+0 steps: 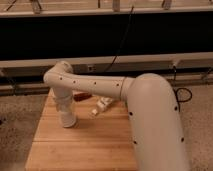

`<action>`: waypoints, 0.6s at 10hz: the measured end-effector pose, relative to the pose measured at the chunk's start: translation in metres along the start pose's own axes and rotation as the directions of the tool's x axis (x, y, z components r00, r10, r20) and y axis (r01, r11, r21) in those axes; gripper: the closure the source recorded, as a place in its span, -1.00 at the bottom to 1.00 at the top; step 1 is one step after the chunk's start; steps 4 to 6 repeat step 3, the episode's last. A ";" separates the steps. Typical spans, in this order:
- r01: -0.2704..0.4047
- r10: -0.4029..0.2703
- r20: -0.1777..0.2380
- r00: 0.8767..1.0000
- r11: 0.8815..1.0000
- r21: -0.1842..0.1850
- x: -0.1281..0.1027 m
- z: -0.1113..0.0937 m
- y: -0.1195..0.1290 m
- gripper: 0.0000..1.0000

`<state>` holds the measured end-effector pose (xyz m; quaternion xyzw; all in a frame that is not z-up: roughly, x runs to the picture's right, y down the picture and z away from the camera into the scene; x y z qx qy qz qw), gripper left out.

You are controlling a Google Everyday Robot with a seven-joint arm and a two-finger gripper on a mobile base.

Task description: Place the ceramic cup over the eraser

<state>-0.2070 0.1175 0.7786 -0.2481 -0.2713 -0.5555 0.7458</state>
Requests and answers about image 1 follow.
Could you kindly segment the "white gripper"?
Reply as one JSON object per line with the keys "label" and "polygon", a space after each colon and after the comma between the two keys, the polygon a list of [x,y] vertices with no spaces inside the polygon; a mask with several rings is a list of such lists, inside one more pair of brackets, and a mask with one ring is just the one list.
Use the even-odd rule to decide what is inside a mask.
{"label": "white gripper", "polygon": [[71,113],[71,103],[73,94],[70,90],[54,90],[54,101],[56,103],[56,109],[59,113],[69,115]]}

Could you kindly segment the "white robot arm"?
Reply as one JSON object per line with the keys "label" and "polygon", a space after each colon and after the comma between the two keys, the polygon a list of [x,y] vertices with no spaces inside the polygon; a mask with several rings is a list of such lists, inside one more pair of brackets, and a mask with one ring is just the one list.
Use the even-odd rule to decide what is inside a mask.
{"label": "white robot arm", "polygon": [[63,127],[77,117],[70,109],[74,90],[127,104],[138,171],[190,171],[179,106],[170,83],[153,73],[135,78],[75,75],[61,61],[43,77],[52,88]]}

